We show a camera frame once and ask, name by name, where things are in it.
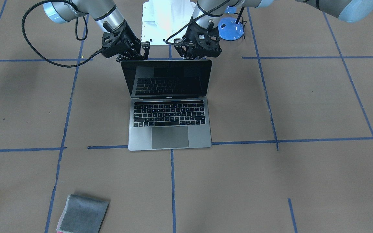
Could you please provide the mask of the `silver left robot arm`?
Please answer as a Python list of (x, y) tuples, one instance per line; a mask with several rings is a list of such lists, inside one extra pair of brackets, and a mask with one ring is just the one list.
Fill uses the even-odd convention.
[[(169, 36), (179, 56), (187, 60), (216, 58), (222, 53), (219, 22), (228, 6), (264, 9), (279, 0), (198, 0), (189, 22)], [(300, 6), (332, 16), (339, 21), (356, 23), (373, 12), (373, 0), (284, 0), (286, 6)]]

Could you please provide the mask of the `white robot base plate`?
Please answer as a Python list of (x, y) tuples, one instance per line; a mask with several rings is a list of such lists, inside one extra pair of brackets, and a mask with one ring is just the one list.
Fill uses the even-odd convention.
[(190, 0), (149, 0), (142, 6), (141, 41), (164, 45), (189, 23), (196, 4)]

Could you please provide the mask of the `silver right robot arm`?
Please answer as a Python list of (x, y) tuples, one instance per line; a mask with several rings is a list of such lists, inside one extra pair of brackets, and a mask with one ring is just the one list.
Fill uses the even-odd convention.
[(90, 15), (103, 31), (101, 54), (117, 62), (148, 59), (150, 43), (136, 37), (112, 0), (63, 0), (43, 3), (46, 15), (59, 24)]

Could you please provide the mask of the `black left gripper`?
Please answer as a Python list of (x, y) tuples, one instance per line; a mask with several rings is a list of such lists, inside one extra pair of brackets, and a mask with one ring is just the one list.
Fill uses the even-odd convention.
[(222, 53), (219, 41), (219, 30), (213, 23), (210, 23), (207, 28), (193, 23), (188, 26), (182, 38), (174, 39), (174, 47), (185, 60), (216, 58)]

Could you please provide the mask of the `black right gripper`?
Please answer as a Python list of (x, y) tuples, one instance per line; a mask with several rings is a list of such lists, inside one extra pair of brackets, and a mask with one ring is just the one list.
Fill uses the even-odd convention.
[(149, 57), (150, 47), (150, 42), (140, 41), (124, 20), (119, 28), (103, 33), (101, 54), (105, 58), (122, 55), (125, 59), (146, 61)]

